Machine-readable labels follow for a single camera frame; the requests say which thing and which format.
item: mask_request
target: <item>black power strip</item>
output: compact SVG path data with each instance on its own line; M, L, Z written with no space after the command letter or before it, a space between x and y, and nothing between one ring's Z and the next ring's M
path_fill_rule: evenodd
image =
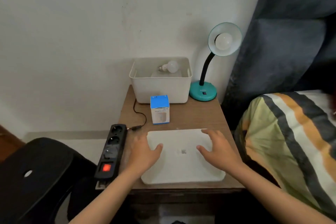
M126 136L126 125L114 124L111 126L94 175L97 180L111 182L118 176Z

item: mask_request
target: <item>teal lamp base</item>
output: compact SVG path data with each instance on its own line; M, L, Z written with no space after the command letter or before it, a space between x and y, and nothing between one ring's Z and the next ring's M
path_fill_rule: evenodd
M192 82L190 85L189 95L198 101L210 101L217 96L216 87L209 82L204 82L201 86L200 82Z

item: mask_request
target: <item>black cable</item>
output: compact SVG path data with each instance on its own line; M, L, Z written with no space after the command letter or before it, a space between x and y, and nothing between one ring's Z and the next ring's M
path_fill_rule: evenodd
M145 116L145 123L144 123L143 125L139 125L139 126L134 126L134 127L128 128L128 129L131 129L131 130L133 130L133 131L142 128L142 127L146 124L146 122L147 122L147 117L146 117L146 115L145 115L144 113L142 113L142 112L137 112L137 111L135 110L135 103L136 103L136 102L137 102L137 99L134 100L133 111L134 111L135 113L139 113L139 114L142 114L143 116Z

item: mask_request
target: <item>desk lamp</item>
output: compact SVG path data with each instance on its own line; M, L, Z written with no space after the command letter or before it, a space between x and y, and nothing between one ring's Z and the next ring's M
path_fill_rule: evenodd
M223 22L214 27L208 37L208 46L211 51L205 60L201 79L192 82L189 95L198 101L210 101L217 96L216 87L209 82L204 82L205 74L212 58L217 56L228 56L234 53L242 43L242 33L239 27L231 22Z

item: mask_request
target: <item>light bulb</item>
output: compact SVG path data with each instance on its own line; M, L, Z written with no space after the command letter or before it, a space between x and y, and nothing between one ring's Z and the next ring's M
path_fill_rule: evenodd
M170 73L176 73L179 69L180 66L175 60L171 60L167 64L159 67L160 72L165 72L168 70Z
M233 42L232 35L229 33L222 33L215 39L215 45L221 51L227 50L231 47Z

